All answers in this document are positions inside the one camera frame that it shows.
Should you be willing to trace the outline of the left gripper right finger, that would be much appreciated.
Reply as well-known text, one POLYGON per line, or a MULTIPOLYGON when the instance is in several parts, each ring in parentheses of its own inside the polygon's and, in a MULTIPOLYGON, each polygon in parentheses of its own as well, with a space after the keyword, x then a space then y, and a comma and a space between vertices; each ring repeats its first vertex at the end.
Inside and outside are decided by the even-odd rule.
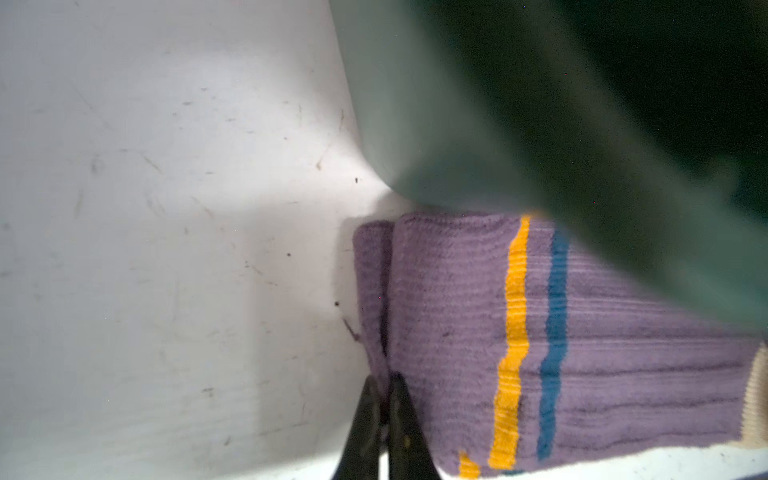
POLYGON ((389 478, 440 480, 406 381, 393 374, 389 394, 389 478))

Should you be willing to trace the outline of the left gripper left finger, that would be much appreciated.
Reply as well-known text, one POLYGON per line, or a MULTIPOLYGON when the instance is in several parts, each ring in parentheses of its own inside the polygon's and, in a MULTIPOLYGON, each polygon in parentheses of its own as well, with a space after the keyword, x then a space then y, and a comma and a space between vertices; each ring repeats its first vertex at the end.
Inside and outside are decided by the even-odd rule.
POLYGON ((381 396, 376 380, 363 385, 333 480, 377 480, 381 455, 381 396))

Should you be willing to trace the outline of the purple striped sock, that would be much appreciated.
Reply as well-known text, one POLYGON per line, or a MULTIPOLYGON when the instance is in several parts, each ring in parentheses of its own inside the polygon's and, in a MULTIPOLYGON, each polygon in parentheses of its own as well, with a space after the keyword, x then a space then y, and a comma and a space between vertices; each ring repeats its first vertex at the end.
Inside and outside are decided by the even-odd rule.
POLYGON ((530 216, 412 213, 353 236, 360 335, 464 478, 767 444, 767 343, 647 293, 530 216))

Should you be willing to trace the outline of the green compartment tray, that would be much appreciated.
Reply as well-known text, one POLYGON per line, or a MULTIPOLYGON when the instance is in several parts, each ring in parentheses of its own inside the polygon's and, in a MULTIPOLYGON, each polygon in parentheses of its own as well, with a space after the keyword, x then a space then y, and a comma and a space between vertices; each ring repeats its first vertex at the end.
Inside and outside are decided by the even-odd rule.
POLYGON ((763 1, 334 1, 361 148, 415 202, 543 213, 767 326, 763 1))

